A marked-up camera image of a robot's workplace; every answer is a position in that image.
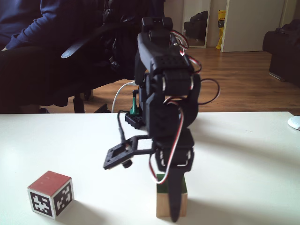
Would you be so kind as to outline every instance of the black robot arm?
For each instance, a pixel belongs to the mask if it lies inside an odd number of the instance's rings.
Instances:
[[[171,218],[175,222],[180,213],[183,175],[191,170],[194,159],[194,140],[187,127],[197,117],[201,80],[189,56],[180,52],[172,29],[168,17],[142,20],[135,83],[139,85],[139,116],[148,135],[132,137],[110,149],[104,168],[119,164],[128,168],[134,155],[155,154],[159,170],[166,172]],[[138,140],[145,138],[153,140],[152,148],[137,150]]]

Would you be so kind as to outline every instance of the wooden block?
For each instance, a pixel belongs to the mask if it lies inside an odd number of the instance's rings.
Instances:
[[[164,174],[157,174],[158,180],[162,180]],[[170,217],[169,207],[169,195],[168,195],[168,182],[164,184],[157,184],[157,201],[156,201],[156,217]],[[182,179],[182,192],[181,192],[181,207],[180,217],[185,217],[187,214],[187,203],[188,203],[188,190],[186,181]]]
[[[74,200],[72,178],[48,171],[28,187],[32,211],[56,217]]]

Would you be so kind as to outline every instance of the red cube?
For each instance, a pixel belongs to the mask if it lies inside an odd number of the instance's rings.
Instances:
[[[28,196],[32,211],[56,219],[74,200],[72,178],[48,171],[28,187]]]

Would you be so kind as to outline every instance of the white mouse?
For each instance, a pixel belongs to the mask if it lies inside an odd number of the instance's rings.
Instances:
[[[300,116],[291,117],[287,123],[296,130],[300,130]]]

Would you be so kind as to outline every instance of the table surface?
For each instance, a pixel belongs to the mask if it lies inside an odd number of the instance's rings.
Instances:
[[[187,216],[178,224],[289,225],[300,221],[300,131],[288,112],[205,112],[190,126]],[[148,156],[105,171],[120,142],[117,114],[0,115],[0,224],[162,225]],[[121,116],[126,138],[145,134]],[[139,143],[141,148],[150,141]],[[75,200],[52,220],[31,211],[27,186],[51,170],[73,178]]]

